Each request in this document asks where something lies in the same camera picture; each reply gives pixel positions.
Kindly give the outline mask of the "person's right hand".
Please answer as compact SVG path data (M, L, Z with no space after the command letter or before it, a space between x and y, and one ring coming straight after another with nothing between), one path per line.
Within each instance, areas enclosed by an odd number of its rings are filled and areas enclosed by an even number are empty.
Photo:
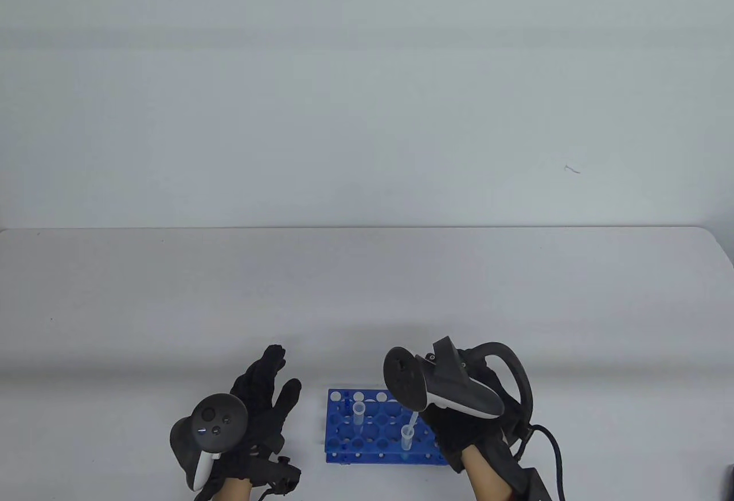
M501 417L484 419L449 408L438 408L435 404L427 406L420 417L432 430L444 459L455 472L467 469L461 461L462 451L474 446L503 480L516 486L525 481L525 470L514 459L510 448L518 439L517 425L529 421L529 417L521 403L503 388L487 362L469 364L467 372L471 378L499 394L504 404Z

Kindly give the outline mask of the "person's left hand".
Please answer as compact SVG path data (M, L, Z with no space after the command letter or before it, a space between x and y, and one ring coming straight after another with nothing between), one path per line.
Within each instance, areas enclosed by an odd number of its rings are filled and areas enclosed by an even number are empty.
M299 401L302 388L300 380L292 378L275 395L275 380L286 364L285 354L281 345L268 346L233 384L231 394L247 409L247 428L238 444L214 463L210 481L244 479L263 486L297 480L297 468L277 457L285 444L282 430L286 417Z

